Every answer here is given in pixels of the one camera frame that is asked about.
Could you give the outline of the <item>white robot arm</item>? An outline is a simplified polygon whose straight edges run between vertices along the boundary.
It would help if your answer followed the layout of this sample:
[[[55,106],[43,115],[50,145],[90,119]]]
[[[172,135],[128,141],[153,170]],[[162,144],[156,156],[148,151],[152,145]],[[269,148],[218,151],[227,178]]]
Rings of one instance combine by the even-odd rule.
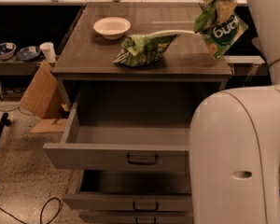
[[[280,0],[246,0],[271,85],[217,92],[189,129],[194,224],[280,224]]]

